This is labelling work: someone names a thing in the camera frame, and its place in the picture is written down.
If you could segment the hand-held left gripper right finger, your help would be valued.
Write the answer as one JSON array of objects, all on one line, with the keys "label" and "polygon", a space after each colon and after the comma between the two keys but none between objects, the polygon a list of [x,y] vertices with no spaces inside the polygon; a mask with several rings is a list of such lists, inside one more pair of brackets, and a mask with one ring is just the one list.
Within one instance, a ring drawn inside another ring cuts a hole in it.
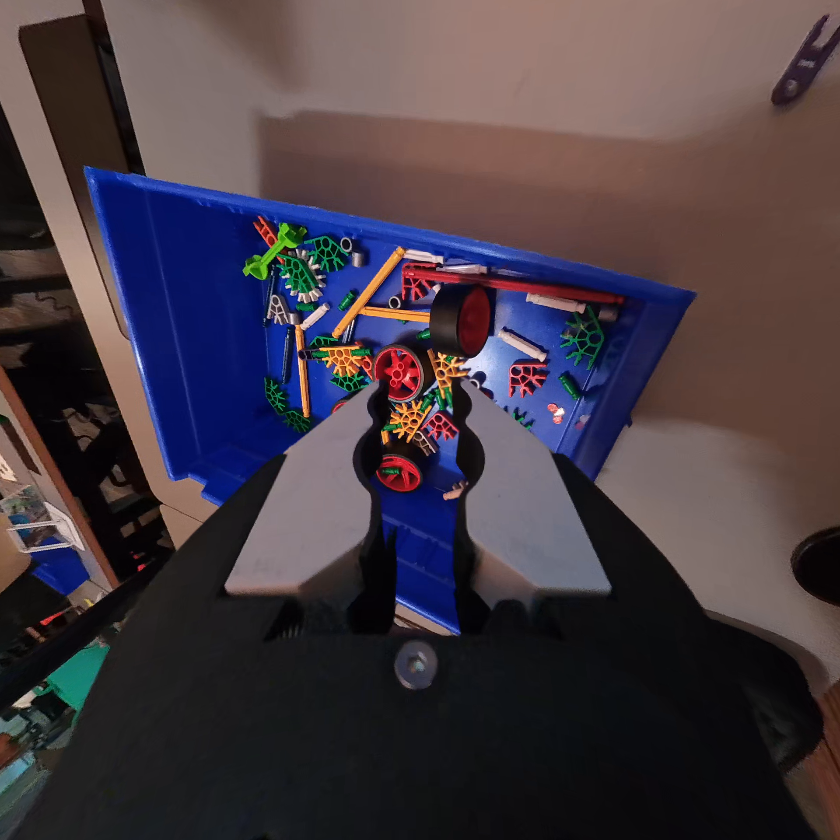
[{"label": "hand-held left gripper right finger", "polygon": [[607,596],[612,586],[553,452],[473,385],[454,386],[457,499],[455,605],[485,621],[501,602],[526,611],[547,597]]}]

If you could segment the wide black toy tyre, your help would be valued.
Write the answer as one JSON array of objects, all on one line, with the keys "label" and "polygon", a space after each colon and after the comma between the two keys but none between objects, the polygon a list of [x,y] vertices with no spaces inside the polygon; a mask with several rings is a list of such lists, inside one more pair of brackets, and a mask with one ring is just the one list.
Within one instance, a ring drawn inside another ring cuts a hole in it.
[{"label": "wide black toy tyre", "polygon": [[435,352],[471,359],[483,351],[494,322],[488,290],[480,285],[441,286],[429,314],[429,335]]}]

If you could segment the long red toy rod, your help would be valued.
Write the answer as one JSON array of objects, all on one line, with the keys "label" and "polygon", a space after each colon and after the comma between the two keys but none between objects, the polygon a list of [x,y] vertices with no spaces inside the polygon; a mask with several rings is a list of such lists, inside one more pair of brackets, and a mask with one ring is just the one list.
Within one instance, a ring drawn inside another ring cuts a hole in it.
[{"label": "long red toy rod", "polygon": [[407,263],[402,266],[403,280],[420,280],[430,287],[437,284],[460,284],[482,286],[498,291],[516,291],[525,294],[540,295],[546,298],[568,299],[585,303],[623,305],[626,297],[613,292],[589,290],[580,287],[568,287],[555,283],[496,277],[482,274],[459,274],[425,266],[425,264]]}]

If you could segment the small red toy wheel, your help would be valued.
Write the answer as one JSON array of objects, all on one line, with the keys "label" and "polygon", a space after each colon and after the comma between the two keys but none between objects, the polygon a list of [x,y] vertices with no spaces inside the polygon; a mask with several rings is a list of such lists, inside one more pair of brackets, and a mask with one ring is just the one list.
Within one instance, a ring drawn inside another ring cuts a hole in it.
[{"label": "small red toy wheel", "polygon": [[385,488],[402,494],[414,492],[424,482],[421,462],[398,453],[385,454],[375,476]]}]

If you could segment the purple clip connector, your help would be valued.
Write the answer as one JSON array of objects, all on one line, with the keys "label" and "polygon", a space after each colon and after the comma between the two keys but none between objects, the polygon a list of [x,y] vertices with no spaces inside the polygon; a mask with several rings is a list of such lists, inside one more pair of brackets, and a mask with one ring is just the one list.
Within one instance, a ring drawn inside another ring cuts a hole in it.
[{"label": "purple clip connector", "polygon": [[816,21],[773,87],[770,102],[775,108],[787,108],[801,100],[836,52],[839,46],[838,25],[821,40],[829,18],[830,15],[826,14]]}]

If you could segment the blue storage bin with tag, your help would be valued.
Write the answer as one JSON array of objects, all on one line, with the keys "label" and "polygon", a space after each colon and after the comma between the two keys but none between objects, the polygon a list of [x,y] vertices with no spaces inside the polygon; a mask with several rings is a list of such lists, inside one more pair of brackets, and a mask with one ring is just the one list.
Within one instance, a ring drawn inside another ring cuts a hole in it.
[{"label": "blue storage bin with tag", "polygon": [[[237,219],[301,213],[305,220],[360,219],[361,225],[399,224],[313,206],[271,202],[88,168],[87,183],[104,248],[140,369],[169,477],[203,485],[223,504],[239,485],[246,455],[243,435],[256,428],[265,389],[265,304],[248,293],[235,260]],[[631,422],[631,412],[697,294],[640,277],[489,245],[494,254],[532,257],[564,279],[630,298],[611,333],[605,372],[595,377],[591,421],[568,456],[595,478]],[[434,486],[418,496],[382,486],[383,519],[397,535],[397,601],[458,633],[452,537],[456,502]]]}]

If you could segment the red spoked toy wheel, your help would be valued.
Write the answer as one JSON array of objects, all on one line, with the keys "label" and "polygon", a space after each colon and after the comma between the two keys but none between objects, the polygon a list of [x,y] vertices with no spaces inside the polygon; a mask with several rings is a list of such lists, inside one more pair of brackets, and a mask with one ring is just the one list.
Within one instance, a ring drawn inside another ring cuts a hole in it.
[{"label": "red spoked toy wheel", "polygon": [[436,383],[427,353],[415,346],[398,343],[386,345],[376,354],[373,375],[387,384],[393,403],[410,403]]}]

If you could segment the lime green toy spool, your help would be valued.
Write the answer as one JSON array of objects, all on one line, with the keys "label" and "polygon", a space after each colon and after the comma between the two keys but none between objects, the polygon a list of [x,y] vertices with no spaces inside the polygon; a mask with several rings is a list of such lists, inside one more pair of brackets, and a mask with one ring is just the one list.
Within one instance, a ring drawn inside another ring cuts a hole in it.
[{"label": "lime green toy spool", "polygon": [[253,225],[268,245],[268,249],[263,255],[253,255],[247,258],[243,274],[246,277],[265,280],[269,274],[270,263],[273,260],[279,260],[280,263],[283,263],[286,258],[286,251],[296,249],[302,243],[308,229],[289,223],[280,223],[277,229],[274,229],[263,217],[258,217]]}]

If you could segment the pile of toy construction pieces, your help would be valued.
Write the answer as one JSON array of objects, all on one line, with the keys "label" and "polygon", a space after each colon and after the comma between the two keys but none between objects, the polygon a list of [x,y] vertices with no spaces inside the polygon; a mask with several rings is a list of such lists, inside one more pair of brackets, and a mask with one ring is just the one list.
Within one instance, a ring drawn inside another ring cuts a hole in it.
[{"label": "pile of toy construction pieces", "polygon": [[[407,263],[622,294],[564,279],[532,257],[494,254],[489,245],[471,238],[453,238],[422,227],[361,225],[356,218],[305,220],[301,213],[275,217],[265,211],[242,213],[234,250],[242,271],[247,258],[268,249],[253,225],[258,217],[274,229],[289,223],[308,232],[297,248],[286,251],[283,263],[269,264],[265,280],[245,276],[248,293],[266,306],[261,319],[266,362],[259,368],[265,389],[255,410],[255,430],[243,435],[246,455],[237,471],[239,485],[375,379],[374,357],[394,343],[426,352],[436,377],[422,397],[409,403],[390,400],[382,430],[383,455],[411,455],[421,462],[423,484],[407,495],[418,496],[422,487],[432,486],[451,501],[466,485],[455,466],[457,383],[473,385],[489,396],[554,450],[567,439],[574,444],[575,436],[592,420],[595,377],[606,371],[606,353],[614,342],[611,333],[626,312],[628,296],[622,305],[604,305],[486,287],[493,325],[483,351],[471,359],[435,352],[429,323],[358,315],[335,339],[332,331],[344,312],[398,246],[407,249],[406,256],[366,306],[430,311],[442,285],[403,280],[402,266]],[[301,412],[294,331],[299,323],[307,345],[310,418]]]}]

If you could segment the small blue crate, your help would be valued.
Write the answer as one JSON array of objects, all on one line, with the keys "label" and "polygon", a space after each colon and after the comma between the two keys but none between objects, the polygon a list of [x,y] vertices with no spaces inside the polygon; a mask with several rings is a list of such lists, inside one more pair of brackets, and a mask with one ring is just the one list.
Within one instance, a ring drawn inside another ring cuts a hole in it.
[{"label": "small blue crate", "polygon": [[49,545],[46,550],[31,553],[32,575],[51,590],[68,596],[90,580],[78,552],[68,545]]}]

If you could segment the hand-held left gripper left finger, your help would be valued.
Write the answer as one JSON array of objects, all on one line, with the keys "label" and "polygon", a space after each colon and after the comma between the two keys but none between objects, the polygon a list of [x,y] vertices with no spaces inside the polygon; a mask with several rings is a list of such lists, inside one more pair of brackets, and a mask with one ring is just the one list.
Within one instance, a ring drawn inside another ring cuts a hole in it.
[{"label": "hand-held left gripper left finger", "polygon": [[371,483],[388,406],[385,383],[373,381],[286,450],[226,595],[324,602],[350,621],[389,619],[389,547]]}]

